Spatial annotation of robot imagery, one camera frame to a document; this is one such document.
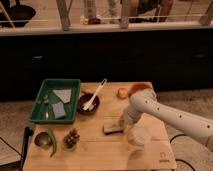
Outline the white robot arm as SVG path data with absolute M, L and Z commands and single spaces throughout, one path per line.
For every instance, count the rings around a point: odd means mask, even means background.
M 213 120 L 179 110 L 157 101 L 153 89 L 137 91 L 130 96 L 119 124 L 127 132 L 143 113 L 150 114 L 173 126 L 213 152 Z

